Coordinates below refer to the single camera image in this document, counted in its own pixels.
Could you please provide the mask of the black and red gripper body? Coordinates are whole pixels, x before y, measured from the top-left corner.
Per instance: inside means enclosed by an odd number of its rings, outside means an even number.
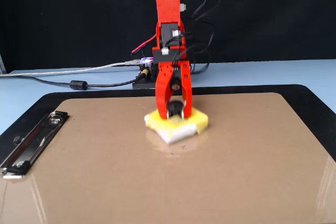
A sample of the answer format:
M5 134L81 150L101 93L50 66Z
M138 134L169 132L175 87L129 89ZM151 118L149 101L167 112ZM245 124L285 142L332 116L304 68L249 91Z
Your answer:
M173 68L173 75L170 81L171 90L178 91L182 90L181 84L181 71L180 71L180 61L187 60L186 58L186 47L185 46L166 46L161 49L155 48L153 50L154 56L154 77L155 82L159 73L159 63L160 62L170 62Z

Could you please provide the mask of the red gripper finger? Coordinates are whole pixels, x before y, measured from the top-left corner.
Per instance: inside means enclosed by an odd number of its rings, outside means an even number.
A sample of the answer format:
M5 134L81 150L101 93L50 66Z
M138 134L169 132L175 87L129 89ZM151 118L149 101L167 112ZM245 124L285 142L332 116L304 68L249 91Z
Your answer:
M173 94L170 81L173 68L170 62L159 63L159 73L155 83L155 101L158 113L162 119L167 119L167 104Z
M192 87L189 61L180 61L182 98L184 100L183 117L188 118L192 110Z

